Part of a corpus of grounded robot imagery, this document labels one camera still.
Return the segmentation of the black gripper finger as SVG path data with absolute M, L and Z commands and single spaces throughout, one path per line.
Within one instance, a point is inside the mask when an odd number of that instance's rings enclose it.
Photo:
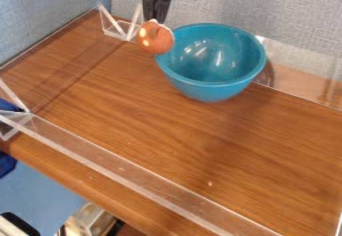
M 159 23 L 166 21 L 171 1 L 172 0 L 156 0 L 155 18 Z
M 146 21 L 155 17 L 155 0 L 143 0 L 143 14 Z

